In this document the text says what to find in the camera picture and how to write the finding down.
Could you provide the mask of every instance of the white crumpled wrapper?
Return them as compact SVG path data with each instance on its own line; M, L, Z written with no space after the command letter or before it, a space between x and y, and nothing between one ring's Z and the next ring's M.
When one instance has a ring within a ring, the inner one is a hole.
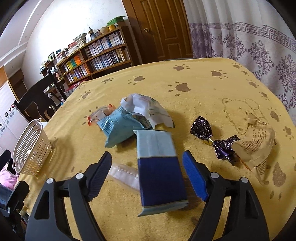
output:
M149 96L131 94L122 98L121 106L133 115L143 115L150 122L153 129L157 124L164 123L167 127L174 127L174 122L168 112L156 100Z

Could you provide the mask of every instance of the silver screw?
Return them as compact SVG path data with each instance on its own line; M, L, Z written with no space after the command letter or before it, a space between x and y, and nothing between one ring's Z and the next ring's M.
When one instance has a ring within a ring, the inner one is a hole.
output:
M54 182L54 179L53 179L53 178L49 178L49 179L46 180L46 183L47 183L47 184L51 184L51 183L53 183L53 182Z
M211 173L211 177L212 177L212 178L218 178L218 177L219 177L219 174L216 173L216 172L212 172L212 173Z
M242 182L247 183L249 180L246 177L242 177Z
M76 179L81 179L83 178L83 176L84 176L83 173L77 173L75 177Z

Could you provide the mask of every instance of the door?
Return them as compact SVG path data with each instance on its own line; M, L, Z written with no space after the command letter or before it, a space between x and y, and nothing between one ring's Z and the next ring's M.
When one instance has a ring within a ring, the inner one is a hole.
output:
M144 63L192 58L182 0L123 0Z

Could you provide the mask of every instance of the plastic basket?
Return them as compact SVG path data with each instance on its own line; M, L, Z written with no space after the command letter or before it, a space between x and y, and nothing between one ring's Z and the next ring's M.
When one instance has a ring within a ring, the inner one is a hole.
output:
M41 118L33 120L22 133L13 152L13 166L17 173L37 175L52 147L41 125Z

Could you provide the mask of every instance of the picture frame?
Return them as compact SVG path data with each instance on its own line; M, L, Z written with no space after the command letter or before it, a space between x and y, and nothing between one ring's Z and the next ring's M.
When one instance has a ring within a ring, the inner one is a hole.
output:
M48 62L51 62L54 60L54 52L52 51L52 53L48 56Z

